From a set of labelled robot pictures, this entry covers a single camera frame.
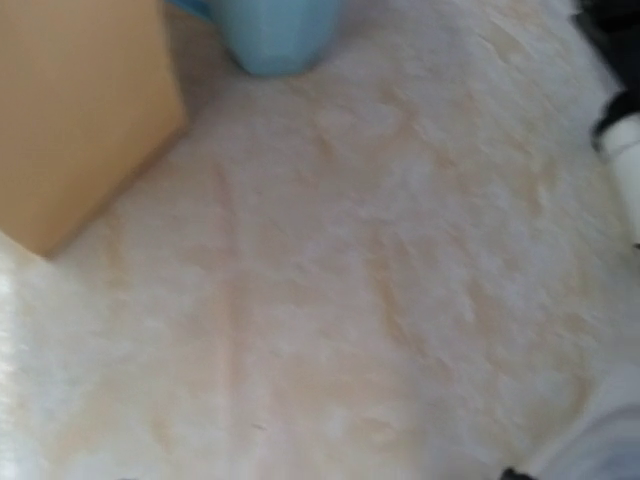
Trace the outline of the brown paper bag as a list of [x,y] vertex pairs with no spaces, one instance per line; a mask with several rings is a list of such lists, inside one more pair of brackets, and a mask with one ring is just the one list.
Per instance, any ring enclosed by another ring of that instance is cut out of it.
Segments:
[[1,230],[48,256],[184,130],[159,1],[1,5]]

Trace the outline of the white paper coffee cup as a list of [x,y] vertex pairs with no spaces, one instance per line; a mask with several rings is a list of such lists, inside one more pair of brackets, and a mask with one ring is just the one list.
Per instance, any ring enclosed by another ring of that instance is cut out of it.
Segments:
[[601,137],[609,171],[620,194],[632,245],[639,248],[639,114],[611,125]]

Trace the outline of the blue ceramic mug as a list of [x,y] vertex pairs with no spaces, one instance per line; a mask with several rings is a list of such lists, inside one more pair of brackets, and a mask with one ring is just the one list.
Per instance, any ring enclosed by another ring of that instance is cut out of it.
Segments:
[[230,57],[253,76],[304,72],[324,54],[342,3],[331,0],[175,1],[212,23]]

